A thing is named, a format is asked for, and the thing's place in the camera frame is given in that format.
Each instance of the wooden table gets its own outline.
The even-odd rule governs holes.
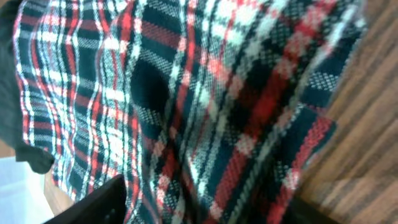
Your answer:
[[[327,114],[338,129],[299,195],[341,223],[398,223],[398,0],[369,0],[366,15]]]

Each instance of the plaid fabric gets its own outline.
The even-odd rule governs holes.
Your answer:
[[[24,140],[81,200],[126,178],[126,223],[279,223],[363,30],[359,0],[22,2]]]

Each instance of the wood grain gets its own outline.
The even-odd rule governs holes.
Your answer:
[[[338,130],[298,192],[341,223],[398,223],[397,8],[368,1],[369,30],[327,114]]]

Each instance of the plaid shirt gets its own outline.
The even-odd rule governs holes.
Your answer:
[[[24,140],[73,200],[124,174],[126,223],[279,223],[361,35],[360,0],[25,0]]]

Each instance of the dark gray fabric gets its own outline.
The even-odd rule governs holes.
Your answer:
[[[16,151],[17,161],[27,161],[34,172],[44,174],[53,164],[51,154],[22,140],[22,112],[15,75],[12,30],[21,0],[0,8],[0,139]]]

